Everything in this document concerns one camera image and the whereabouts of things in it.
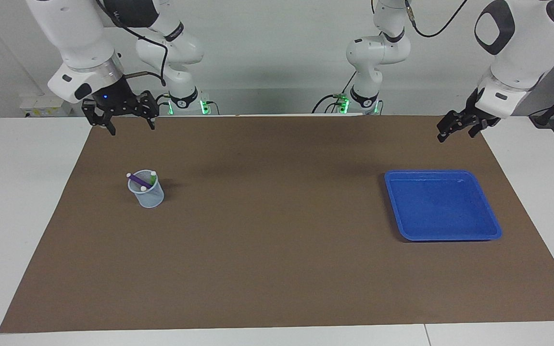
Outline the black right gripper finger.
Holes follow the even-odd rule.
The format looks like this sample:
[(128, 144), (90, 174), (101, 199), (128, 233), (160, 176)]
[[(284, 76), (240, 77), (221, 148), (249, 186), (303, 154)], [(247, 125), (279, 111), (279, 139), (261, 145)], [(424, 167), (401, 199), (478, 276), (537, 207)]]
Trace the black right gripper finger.
[(149, 90), (141, 92), (136, 96), (136, 116), (147, 121), (150, 129), (155, 129), (155, 119), (159, 116), (159, 105)]
[(92, 126), (101, 126), (108, 130), (111, 136), (116, 135), (116, 127), (112, 123), (113, 109), (107, 108), (105, 111), (102, 111), (101, 115), (98, 115), (96, 112), (96, 109), (99, 109), (98, 104), (90, 99), (82, 101), (81, 109)]

